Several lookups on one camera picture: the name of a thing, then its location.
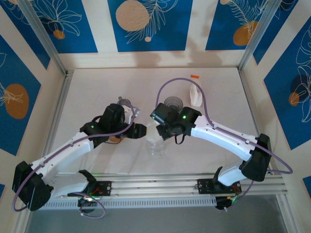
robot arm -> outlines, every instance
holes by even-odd
[[[109,139],[108,134],[123,131],[115,135],[115,137],[134,139],[146,135],[144,125],[133,123],[129,126],[124,121],[124,108],[119,104],[110,104],[102,116],[98,116],[91,122],[86,123],[72,139],[57,150],[34,161],[32,164],[27,164],[25,161],[18,164],[14,174],[13,191],[17,192],[24,180],[37,168],[18,195],[31,211],[41,208],[51,197],[67,195],[73,192],[89,194],[97,190],[103,190],[103,183],[96,181],[86,170],[70,176],[56,177],[56,175],[80,156],[106,142]],[[110,187],[104,188],[107,193],[110,193]]]
[[[184,107],[179,113],[160,103],[150,116],[160,124],[157,126],[157,130],[163,140],[167,140],[173,136],[176,138],[178,135],[183,135],[183,138],[186,135],[194,136],[210,141],[236,154],[240,158],[239,162],[228,167],[219,168],[216,173],[217,182],[225,186],[231,186],[233,183],[246,178],[258,182],[264,180],[271,156],[257,147],[252,146],[249,142],[259,144],[271,150],[268,136],[261,134],[257,138],[234,131],[216,122],[213,122],[215,126],[212,127],[205,116],[189,107]],[[241,135],[247,140],[244,142],[225,134],[217,130],[217,127]]]

white wall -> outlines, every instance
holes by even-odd
[[[50,62],[47,70],[42,66],[1,7],[0,22],[1,36],[41,83],[41,89],[17,155],[13,156],[0,149],[0,183],[5,185],[0,199],[0,232],[6,233],[12,230],[18,217],[18,214],[11,210],[15,167],[21,161],[30,163],[41,156],[63,77],[53,62]]]
[[[283,177],[289,190],[292,207],[306,233],[311,232],[311,199],[302,178],[311,175],[311,141],[294,150],[289,149],[263,80],[310,16],[311,2],[299,0],[259,65],[257,66],[252,58],[243,71],[243,77],[253,97],[251,105],[260,132],[270,136],[273,151],[294,170],[292,175]]]
[[[60,54],[60,57],[67,69],[236,67],[244,50],[205,51],[218,1],[193,0],[185,51],[118,52],[107,1],[82,0],[98,53]]]

white tabletop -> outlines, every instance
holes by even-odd
[[[256,135],[255,126],[236,68],[118,68],[77,69],[74,72],[58,125],[53,150],[64,144],[86,122],[103,114],[106,106],[129,99],[140,109],[135,123],[147,124],[159,88],[169,79],[199,75],[212,120],[237,131]],[[190,83],[176,81],[160,96],[164,101],[177,96],[190,106]],[[203,107],[197,108],[204,113]],[[118,145],[102,144],[64,172],[87,169],[93,173],[200,173],[215,172],[238,159],[233,153],[210,142],[186,137],[182,145],[173,138],[165,141],[163,156],[152,156],[146,139],[124,139]]]

white table surface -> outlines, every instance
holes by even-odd
[[[129,99],[140,109],[136,123],[147,124],[159,88],[169,79],[199,75],[212,120],[237,131],[256,135],[255,126],[236,68],[118,68],[77,69],[73,74],[58,125],[53,150],[64,144],[80,127],[103,114],[106,106]],[[178,96],[190,106],[190,83],[176,81],[160,96]],[[197,108],[204,113],[203,107]],[[200,173],[215,172],[237,161],[233,153],[202,139],[186,137],[182,145],[165,141],[163,156],[152,156],[146,139],[124,139],[118,145],[102,144],[64,172],[87,169],[93,173]]]

purple wire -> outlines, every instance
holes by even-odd
[[[216,130],[218,131],[221,131],[233,138],[236,138],[238,140],[241,140],[243,142],[246,143],[247,139],[245,139],[244,137],[241,137],[240,135],[237,135],[235,133],[232,133],[232,132],[229,132],[225,129],[222,129],[220,127],[215,127],[215,124],[211,121],[211,119],[209,118],[208,116],[208,113],[207,113],[207,104],[206,104],[206,98],[205,98],[205,94],[204,94],[204,91],[203,89],[199,86],[199,84],[197,84],[196,82],[190,80],[190,79],[187,79],[187,78],[175,78],[175,79],[171,79],[169,81],[167,81],[166,83],[164,83],[160,89],[159,89],[159,92],[157,94],[157,97],[156,97],[156,101],[155,101],[155,107],[157,107],[158,105],[158,102],[159,102],[159,97],[160,97],[160,93],[162,91],[162,89],[169,83],[173,82],[173,81],[177,81],[177,80],[185,80],[185,81],[188,81],[190,83],[193,83],[194,85],[196,85],[196,87],[201,91],[202,93],[202,99],[203,99],[203,105],[204,105],[204,112],[205,112],[205,117],[207,119],[207,121],[209,122],[209,124],[215,128]],[[274,153],[272,153],[271,151],[267,150],[266,148],[256,144],[256,143],[253,143],[253,142],[249,142],[250,145],[254,146],[254,147],[257,147],[261,150],[263,150],[264,152],[268,153],[269,155],[271,155],[272,157],[276,158],[276,160],[278,160],[280,163],[282,163],[289,171],[282,171],[282,170],[268,170],[269,172],[279,172],[279,173],[284,173],[284,174],[292,174],[293,173],[293,169],[284,161],[282,160],[281,158],[279,158],[278,156],[276,156]],[[248,191],[250,190],[250,188],[252,187],[254,181],[251,182],[251,184],[249,185],[249,187],[246,189],[246,191],[242,194],[242,196],[240,197],[243,198],[247,193]]]
[[[102,214],[102,215],[100,215],[100,216],[90,216],[90,215],[86,215],[86,214],[84,214],[84,213],[82,212],[82,205],[81,205],[79,211],[80,211],[80,213],[81,213],[82,216],[85,216],[85,217],[88,217],[88,218],[96,218],[96,219],[102,218],[102,217],[105,216],[105,214],[106,214],[106,209],[105,209],[104,205],[101,204],[101,202],[100,202],[99,200],[96,200],[95,198],[91,197],[90,195],[85,194],[85,193],[82,193],[82,192],[74,192],[74,194],[77,194],[77,195],[80,195],[80,196],[85,196],[85,197],[88,197],[88,198],[93,199],[93,200],[94,200],[97,204],[99,204],[99,205],[101,206],[101,208],[103,209],[103,214]]]
[[[131,125],[133,124],[134,122],[134,116],[135,116],[135,111],[134,111],[134,108],[133,106],[131,105],[131,109],[132,109],[132,119],[131,119],[131,122],[130,124],[123,130],[119,131],[119,132],[116,132],[116,133],[104,133],[104,134],[95,134],[95,135],[90,135],[90,136],[85,136],[85,137],[82,137],[82,138],[79,138],[75,141],[73,141],[72,144],[67,144],[65,146],[63,146],[61,149],[59,149],[58,151],[56,151],[53,155],[51,155],[49,158],[47,158],[46,160],[43,161],[43,164],[46,164],[49,160],[51,160],[52,158],[54,158],[55,156],[57,156],[59,153],[63,152],[64,150],[66,150],[68,147],[71,147],[72,145],[78,143],[78,142],[81,142],[83,140],[86,140],[86,139],[90,139],[90,138],[93,138],[93,137],[110,137],[110,136],[115,136],[115,135],[118,135],[118,134],[121,134],[125,131],[127,131]],[[21,185],[19,186],[19,188],[17,189],[16,193],[15,193],[15,196],[13,198],[13,201],[12,201],[12,210],[15,211],[15,212],[20,212],[24,209],[27,208],[27,206],[24,206],[23,208],[21,209],[16,209],[15,207],[15,204],[16,204],[16,201],[17,201],[17,198],[21,192],[21,190],[23,189],[23,187],[25,186],[25,184],[28,182],[28,180],[32,177],[32,175],[34,175],[40,168],[42,167],[42,165],[38,165],[26,178],[25,180],[21,183]]]

